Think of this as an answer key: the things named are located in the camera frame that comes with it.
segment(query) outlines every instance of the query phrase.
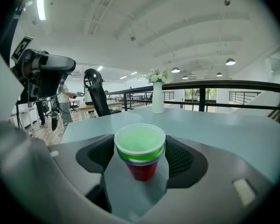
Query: stacked cups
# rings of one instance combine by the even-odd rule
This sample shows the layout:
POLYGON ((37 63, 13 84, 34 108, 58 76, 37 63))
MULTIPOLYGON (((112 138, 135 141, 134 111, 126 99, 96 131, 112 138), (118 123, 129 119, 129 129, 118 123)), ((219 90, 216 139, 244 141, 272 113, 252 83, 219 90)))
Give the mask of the stacked cups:
POLYGON ((135 124, 120 129, 114 143, 134 178, 147 181, 154 176, 158 160, 165 152, 165 138, 164 131, 157 126, 135 124))

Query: metal handrail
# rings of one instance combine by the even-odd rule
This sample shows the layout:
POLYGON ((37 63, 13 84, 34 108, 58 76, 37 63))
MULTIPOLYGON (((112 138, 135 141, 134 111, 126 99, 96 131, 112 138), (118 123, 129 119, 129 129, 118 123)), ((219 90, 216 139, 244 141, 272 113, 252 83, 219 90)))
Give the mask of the metal handrail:
POLYGON ((255 98, 262 92, 259 91, 230 91, 229 92, 229 101, 232 101, 234 103, 238 103, 241 105, 244 105, 245 103, 248 103, 252 99, 250 98, 255 98))
MULTIPOLYGON (((181 105, 198 105, 199 111, 204 112, 205 106, 217 106, 217 107, 236 107, 236 108, 252 108, 252 109, 270 109, 280 110, 280 107, 275 106, 260 106, 260 105, 233 105, 233 104, 220 104, 220 103, 206 103, 205 89, 207 88, 229 88, 229 89, 248 89, 248 90, 261 90, 261 91, 274 91, 280 92, 280 84, 260 82, 260 81, 245 81, 245 80, 199 80, 199 81, 187 81, 164 84, 162 89, 165 90, 179 90, 179 89, 200 89, 199 102, 175 102, 164 101, 167 104, 181 104, 181 105)), ((144 93, 152 91, 153 86, 145 86, 140 88, 134 88, 129 90, 115 91, 106 93, 106 95, 123 94, 123 102, 125 111, 127 111, 127 94, 131 93, 144 93)), ((143 101, 145 103, 151 103, 151 100, 143 101)))
MULTIPOLYGON (((127 109, 132 110, 134 107, 137 106, 141 106, 143 105, 143 103, 145 103, 145 105, 147 105, 147 103, 152 102, 150 95, 152 94, 152 91, 148 91, 148 92, 144 92, 144 95, 130 95, 128 94, 128 97, 126 99, 126 105, 129 106, 127 107, 127 109)), ((172 100, 174 99, 174 91, 163 91, 163 99, 164 101, 166 100, 172 100)), ((123 101, 124 102, 124 98, 123 97, 107 97, 107 100, 112 100, 112 101, 123 101)))
MULTIPOLYGON (((246 80, 197 80, 187 82, 176 82, 164 84, 162 89, 165 90, 179 90, 179 89, 205 89, 205 88, 228 88, 228 89, 248 89, 261 91, 280 92, 280 84, 261 82, 261 81, 246 81, 246 80)), ((118 95, 128 93, 141 93, 152 91, 154 87, 144 86, 133 88, 129 90, 114 91, 106 93, 107 95, 118 95)))

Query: black railing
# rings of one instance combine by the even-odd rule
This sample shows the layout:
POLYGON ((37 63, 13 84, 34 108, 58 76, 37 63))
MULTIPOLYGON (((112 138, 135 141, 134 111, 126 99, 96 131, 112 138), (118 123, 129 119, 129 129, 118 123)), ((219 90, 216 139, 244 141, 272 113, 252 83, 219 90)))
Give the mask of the black railing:
MULTIPOLYGON (((215 99, 210 99, 210 89, 207 88, 206 91, 207 91, 207 95, 205 97, 205 102, 206 103, 216 103, 217 101, 215 99)), ((185 98, 185 101, 186 102, 199 102, 198 97, 200 98, 200 94, 199 93, 194 93, 194 89, 192 89, 190 99, 185 98)))
MULTIPOLYGON (((216 107, 234 107, 234 108, 249 108, 249 109, 265 109, 265 110, 280 110, 280 106, 263 106, 263 105, 237 105, 237 104, 220 104, 206 102, 205 89, 207 88, 229 88, 229 89, 248 89, 248 90, 260 90, 260 91, 274 91, 280 92, 280 84, 260 82, 260 81, 244 81, 244 80, 199 80, 164 84, 162 89, 165 90, 179 90, 179 89, 200 89, 199 102, 182 102, 182 101, 164 101, 165 104, 177 104, 177 105, 198 105, 199 111, 204 112, 205 106, 216 107)), ((127 99, 128 94, 144 93, 152 91, 153 86, 146 86, 140 88, 134 88, 123 91, 109 92, 106 95, 119 95, 123 94, 124 109, 127 111, 128 101, 140 101, 145 103, 152 103, 152 100, 131 100, 127 99)))
MULTIPOLYGON (((107 94, 107 100, 122 101, 123 105, 125 104, 124 97, 108 97, 108 95, 109 93, 107 94)), ((144 92, 143 94, 139 95, 128 93, 126 96, 128 98, 126 100, 126 108, 129 110, 133 110, 137 106, 147 105, 147 101, 152 102, 153 92, 144 92)), ((174 99, 174 91, 163 91, 163 99, 164 101, 174 99)))
POLYGON ((260 91, 230 91, 229 101, 244 105, 261 94, 260 91))

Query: white flowers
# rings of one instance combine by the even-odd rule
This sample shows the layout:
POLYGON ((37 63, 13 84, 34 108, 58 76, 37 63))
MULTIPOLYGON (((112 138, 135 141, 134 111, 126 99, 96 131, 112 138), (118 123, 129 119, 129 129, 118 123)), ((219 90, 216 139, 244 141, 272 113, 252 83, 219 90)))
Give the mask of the white flowers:
POLYGON ((160 72, 159 70, 151 69, 150 72, 145 76, 145 78, 148 80, 148 83, 165 83, 168 78, 168 71, 164 70, 163 72, 160 72))

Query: table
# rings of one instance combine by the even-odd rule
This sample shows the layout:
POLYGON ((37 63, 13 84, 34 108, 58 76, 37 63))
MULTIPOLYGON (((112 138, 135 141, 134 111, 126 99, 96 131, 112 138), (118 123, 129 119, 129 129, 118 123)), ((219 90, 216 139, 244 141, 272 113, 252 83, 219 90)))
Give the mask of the table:
MULTIPOLYGON (((112 107, 118 107, 118 109, 121 111, 122 110, 122 102, 115 102, 115 101, 109 101, 107 100, 107 104, 108 104, 108 107, 109 108, 112 108, 112 107)), ((85 112, 88 112, 88 111, 95 111, 95 108, 94 108, 94 105, 86 105, 86 104, 83 104, 83 105, 80 105, 79 106, 79 111, 81 113, 81 117, 82 119, 84 120, 85 119, 85 112)))
POLYGON ((190 139, 231 151, 276 184, 280 178, 280 124, 268 117, 167 109, 134 109, 96 119, 69 123, 61 143, 115 134, 136 123, 156 125, 166 135, 190 139))
MULTIPOLYGON (((24 109, 24 110, 21 110, 21 111, 19 111, 19 114, 21 114, 21 113, 28 113, 28 117, 29 117, 29 122, 30 122, 30 127, 32 127, 32 120, 31 120, 31 116, 30 116, 30 111, 31 110, 35 110, 36 108, 28 108, 28 109, 24 109)), ((12 116, 15 116, 15 115, 17 115, 16 113, 12 113, 11 115, 10 115, 10 117, 12 117, 12 116)), ((21 121, 21 124, 22 124, 22 128, 25 130, 25 126, 24 126, 24 124, 23 124, 23 122, 22 122, 22 120, 21 120, 21 116, 19 115, 19 118, 20 118, 20 121, 21 121)))

